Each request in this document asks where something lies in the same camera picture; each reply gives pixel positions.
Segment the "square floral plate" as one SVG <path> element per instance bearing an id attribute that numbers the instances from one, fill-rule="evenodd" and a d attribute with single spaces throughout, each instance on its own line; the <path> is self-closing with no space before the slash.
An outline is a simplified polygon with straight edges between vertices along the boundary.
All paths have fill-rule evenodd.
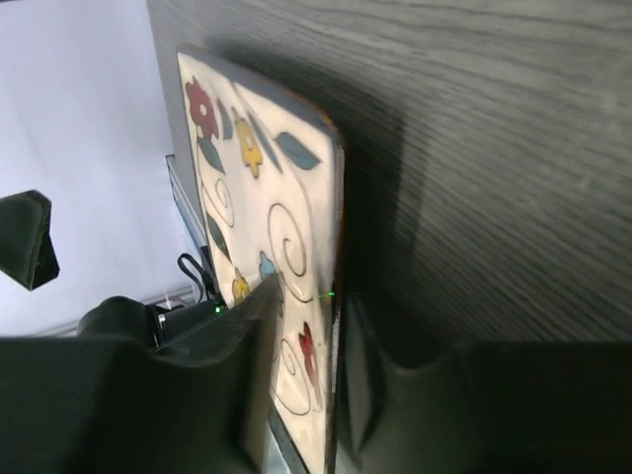
<path id="1" fill-rule="evenodd" d="M 305 470 L 327 473 L 341 135 L 315 105 L 261 73 L 191 45 L 178 48 L 177 63 L 218 291 L 236 305 L 276 276 L 275 409 Z"/>

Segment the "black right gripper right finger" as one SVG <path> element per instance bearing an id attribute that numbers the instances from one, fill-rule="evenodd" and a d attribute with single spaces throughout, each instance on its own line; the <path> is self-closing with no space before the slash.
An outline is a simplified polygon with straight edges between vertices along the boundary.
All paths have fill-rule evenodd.
<path id="1" fill-rule="evenodd" d="M 627 473 L 627 343 L 439 344 L 345 302 L 347 450 L 362 473 Z"/>

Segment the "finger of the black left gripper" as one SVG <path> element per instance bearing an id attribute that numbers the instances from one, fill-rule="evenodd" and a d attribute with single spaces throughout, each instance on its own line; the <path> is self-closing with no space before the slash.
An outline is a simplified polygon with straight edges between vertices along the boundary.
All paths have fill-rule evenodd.
<path id="1" fill-rule="evenodd" d="M 51 201 L 37 190 L 1 198 L 1 272 L 32 291 L 57 278 Z"/>

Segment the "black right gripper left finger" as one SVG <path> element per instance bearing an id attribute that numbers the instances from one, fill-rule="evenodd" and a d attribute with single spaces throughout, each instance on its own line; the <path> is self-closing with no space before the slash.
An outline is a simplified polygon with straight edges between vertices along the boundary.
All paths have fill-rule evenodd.
<path id="1" fill-rule="evenodd" d="M 260 473 L 278 278 L 151 349 L 117 336 L 1 342 L 5 473 Z"/>

